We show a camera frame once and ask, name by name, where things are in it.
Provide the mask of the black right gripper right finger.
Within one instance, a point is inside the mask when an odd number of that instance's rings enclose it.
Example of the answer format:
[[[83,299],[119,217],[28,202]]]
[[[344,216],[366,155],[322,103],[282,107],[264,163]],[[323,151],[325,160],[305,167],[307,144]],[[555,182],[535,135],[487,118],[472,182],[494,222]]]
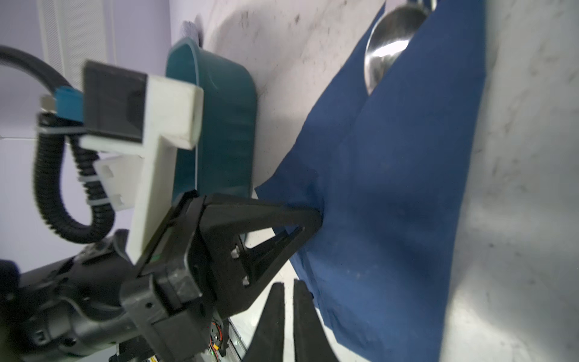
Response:
[[[293,285],[293,339],[297,362],[339,361],[324,333],[312,293],[300,280]]]

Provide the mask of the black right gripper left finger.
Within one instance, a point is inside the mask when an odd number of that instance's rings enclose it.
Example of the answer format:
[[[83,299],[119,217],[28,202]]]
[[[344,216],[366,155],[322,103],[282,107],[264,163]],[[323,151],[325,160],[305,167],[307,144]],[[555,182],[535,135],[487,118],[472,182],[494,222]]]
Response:
[[[283,283],[274,283],[243,362],[282,362],[284,326],[284,286]]]

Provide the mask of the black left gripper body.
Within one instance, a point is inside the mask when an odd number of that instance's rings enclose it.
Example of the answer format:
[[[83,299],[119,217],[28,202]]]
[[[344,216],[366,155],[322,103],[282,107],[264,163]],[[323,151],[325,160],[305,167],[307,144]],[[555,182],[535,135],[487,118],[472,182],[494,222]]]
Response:
[[[215,296],[198,230],[203,211],[197,192],[179,196],[121,286],[123,309],[163,361],[193,361],[207,349]]]

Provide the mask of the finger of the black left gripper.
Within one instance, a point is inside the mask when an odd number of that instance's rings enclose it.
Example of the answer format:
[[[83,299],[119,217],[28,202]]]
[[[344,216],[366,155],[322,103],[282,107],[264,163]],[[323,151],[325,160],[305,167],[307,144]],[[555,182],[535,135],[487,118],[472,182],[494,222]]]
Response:
[[[246,311],[322,225],[315,208],[215,194],[200,232],[210,255],[210,285],[222,318]]]

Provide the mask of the teal plastic utensil tray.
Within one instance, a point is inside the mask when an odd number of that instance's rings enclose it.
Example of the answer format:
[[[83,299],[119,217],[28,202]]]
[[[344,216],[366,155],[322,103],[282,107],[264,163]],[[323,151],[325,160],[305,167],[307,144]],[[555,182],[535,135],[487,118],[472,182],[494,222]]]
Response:
[[[165,75],[204,92],[200,140],[195,149],[177,153],[173,196],[196,190],[250,197],[258,109],[250,73],[183,38],[170,50]]]

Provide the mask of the dark blue paper napkin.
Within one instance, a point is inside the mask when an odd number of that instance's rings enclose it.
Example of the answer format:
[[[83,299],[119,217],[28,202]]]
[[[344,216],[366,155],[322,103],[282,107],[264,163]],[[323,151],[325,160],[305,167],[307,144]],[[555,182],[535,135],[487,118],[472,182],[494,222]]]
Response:
[[[291,262],[336,340],[370,361],[440,357],[486,79],[485,6],[442,1],[372,93],[364,34],[256,190],[322,213]]]

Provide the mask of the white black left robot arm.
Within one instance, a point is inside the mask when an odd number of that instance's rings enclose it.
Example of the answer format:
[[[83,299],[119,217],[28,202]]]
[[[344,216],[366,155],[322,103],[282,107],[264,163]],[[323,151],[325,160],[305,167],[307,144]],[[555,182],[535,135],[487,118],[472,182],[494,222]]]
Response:
[[[20,273],[1,263],[1,315],[22,361],[75,361],[141,337],[163,361],[209,347],[215,317],[247,310],[321,227],[314,208],[187,192],[142,256],[128,232]]]

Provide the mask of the grey oval stone pad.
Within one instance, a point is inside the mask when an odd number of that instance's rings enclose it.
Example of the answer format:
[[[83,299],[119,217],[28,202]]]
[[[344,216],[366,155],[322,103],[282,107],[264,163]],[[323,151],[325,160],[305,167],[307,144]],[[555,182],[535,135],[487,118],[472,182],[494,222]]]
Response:
[[[203,32],[199,26],[191,21],[183,21],[180,27],[180,35],[182,38],[189,38],[193,40],[198,47],[202,46]]]

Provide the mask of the white mesh two-tier shelf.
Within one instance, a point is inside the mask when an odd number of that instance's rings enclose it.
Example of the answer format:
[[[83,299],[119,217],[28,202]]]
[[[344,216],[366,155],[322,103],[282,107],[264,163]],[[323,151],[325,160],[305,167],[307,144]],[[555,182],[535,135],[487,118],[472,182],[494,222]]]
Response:
[[[37,2],[44,61],[72,87],[84,87],[89,60],[116,65],[113,1]]]

